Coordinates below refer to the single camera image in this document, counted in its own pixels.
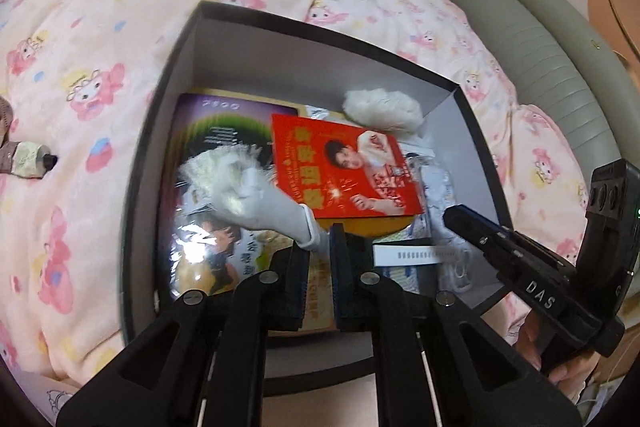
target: white fluffy ball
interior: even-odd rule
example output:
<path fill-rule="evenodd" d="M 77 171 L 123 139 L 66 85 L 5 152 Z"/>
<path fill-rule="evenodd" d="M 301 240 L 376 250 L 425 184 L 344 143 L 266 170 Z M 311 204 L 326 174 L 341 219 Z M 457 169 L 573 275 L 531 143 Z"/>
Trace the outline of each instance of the white fluffy ball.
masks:
<path fill-rule="evenodd" d="M 354 122 L 380 131 L 412 133 L 423 120 L 420 104 L 400 91 L 347 91 L 342 108 Z"/>

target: button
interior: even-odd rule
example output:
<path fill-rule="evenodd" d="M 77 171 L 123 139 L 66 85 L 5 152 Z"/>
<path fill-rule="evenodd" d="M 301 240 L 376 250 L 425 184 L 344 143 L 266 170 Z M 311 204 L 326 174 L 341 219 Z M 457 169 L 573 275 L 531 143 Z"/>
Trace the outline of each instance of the button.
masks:
<path fill-rule="evenodd" d="M 616 185 L 609 191 L 609 208 L 614 210 L 618 204 L 618 186 Z"/>
<path fill-rule="evenodd" d="M 607 185 L 603 185 L 600 187 L 600 191 L 598 193 L 598 207 L 600 210 L 604 208 L 604 204 L 607 201 Z"/>

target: bottle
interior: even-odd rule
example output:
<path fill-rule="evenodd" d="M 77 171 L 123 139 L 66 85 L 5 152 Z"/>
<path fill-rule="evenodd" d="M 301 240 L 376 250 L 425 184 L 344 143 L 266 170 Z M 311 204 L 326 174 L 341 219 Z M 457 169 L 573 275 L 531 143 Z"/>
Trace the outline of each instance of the bottle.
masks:
<path fill-rule="evenodd" d="M 38 143 L 7 141 L 0 147 L 0 174 L 42 178 L 57 162 L 58 157 Z"/>

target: black handheld device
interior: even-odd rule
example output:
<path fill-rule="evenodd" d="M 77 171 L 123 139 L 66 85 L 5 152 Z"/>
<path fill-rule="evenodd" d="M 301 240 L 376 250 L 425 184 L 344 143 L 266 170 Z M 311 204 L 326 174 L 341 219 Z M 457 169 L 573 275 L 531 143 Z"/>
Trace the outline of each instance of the black handheld device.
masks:
<path fill-rule="evenodd" d="M 623 159 L 596 169 L 586 217 L 574 267 L 531 238 L 499 227 L 464 205 L 444 214 L 446 227 L 482 250 L 498 270 L 498 279 L 555 333 L 542 352 L 546 374 L 587 349 L 608 357 L 622 339 L 624 325 L 616 314 L 638 259 L 640 171 Z"/>

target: red card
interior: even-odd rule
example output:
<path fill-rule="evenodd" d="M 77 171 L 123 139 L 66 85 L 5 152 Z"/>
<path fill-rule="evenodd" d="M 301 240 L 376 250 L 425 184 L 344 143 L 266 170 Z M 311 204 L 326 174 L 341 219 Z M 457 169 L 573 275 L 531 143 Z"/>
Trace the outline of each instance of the red card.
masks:
<path fill-rule="evenodd" d="M 398 142 L 361 127 L 274 114 L 278 187 L 323 217 L 423 212 Z"/>

